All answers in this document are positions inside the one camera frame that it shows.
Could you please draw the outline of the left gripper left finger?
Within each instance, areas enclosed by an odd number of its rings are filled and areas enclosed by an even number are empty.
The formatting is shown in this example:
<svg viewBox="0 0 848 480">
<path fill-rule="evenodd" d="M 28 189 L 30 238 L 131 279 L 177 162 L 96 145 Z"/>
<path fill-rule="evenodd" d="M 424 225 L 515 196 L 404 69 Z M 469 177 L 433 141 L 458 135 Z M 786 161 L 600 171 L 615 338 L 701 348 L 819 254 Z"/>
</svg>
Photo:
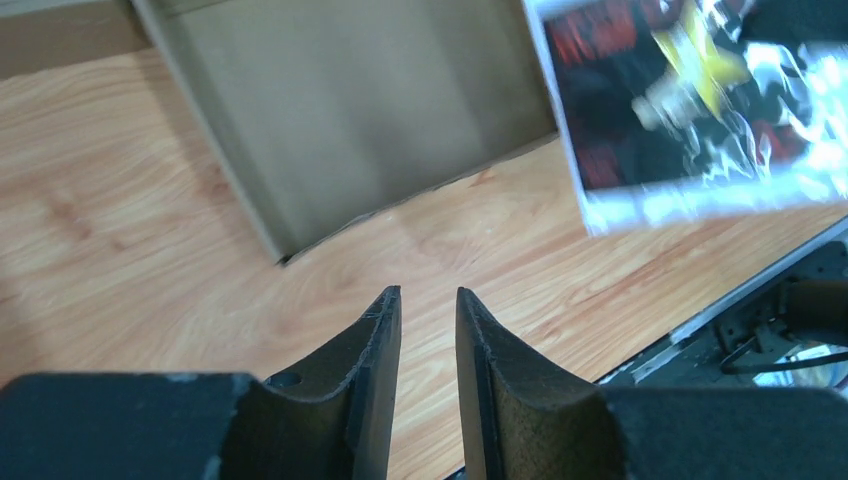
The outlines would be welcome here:
<svg viewBox="0 0 848 480">
<path fill-rule="evenodd" d="M 401 291 L 267 379 L 40 372 L 1 391 L 5 479 L 383 479 Z"/>
</svg>

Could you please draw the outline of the cardboard box stack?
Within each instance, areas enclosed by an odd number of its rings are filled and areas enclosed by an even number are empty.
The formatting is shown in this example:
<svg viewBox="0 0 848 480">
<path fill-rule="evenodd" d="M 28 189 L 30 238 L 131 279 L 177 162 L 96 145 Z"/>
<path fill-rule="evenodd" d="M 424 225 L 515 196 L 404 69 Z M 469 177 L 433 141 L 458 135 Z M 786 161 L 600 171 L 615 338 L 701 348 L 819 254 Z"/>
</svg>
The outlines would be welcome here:
<svg viewBox="0 0 848 480">
<path fill-rule="evenodd" d="M 552 134 L 517 1 L 137 1 L 271 257 Z"/>
</svg>

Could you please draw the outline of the plastic bag with printed card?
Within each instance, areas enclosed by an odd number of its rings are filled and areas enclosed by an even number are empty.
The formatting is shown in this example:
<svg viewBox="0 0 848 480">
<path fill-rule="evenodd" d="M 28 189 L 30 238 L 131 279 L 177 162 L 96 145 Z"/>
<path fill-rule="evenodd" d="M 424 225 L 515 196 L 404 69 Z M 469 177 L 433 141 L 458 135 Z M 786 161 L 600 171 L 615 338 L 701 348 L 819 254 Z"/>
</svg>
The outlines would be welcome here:
<svg viewBox="0 0 848 480">
<path fill-rule="evenodd" d="M 527 1 L 593 236 L 847 197 L 843 1 Z"/>
</svg>

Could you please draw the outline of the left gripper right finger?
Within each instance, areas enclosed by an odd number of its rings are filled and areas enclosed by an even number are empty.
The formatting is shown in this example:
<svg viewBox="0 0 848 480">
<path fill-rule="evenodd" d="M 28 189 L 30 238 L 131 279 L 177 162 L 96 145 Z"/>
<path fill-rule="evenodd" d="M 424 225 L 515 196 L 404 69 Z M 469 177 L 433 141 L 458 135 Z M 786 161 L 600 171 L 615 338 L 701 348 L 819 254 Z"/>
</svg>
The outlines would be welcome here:
<svg viewBox="0 0 848 480">
<path fill-rule="evenodd" d="M 847 401 L 828 389 L 596 385 L 456 297 L 469 479 L 843 479 Z"/>
</svg>

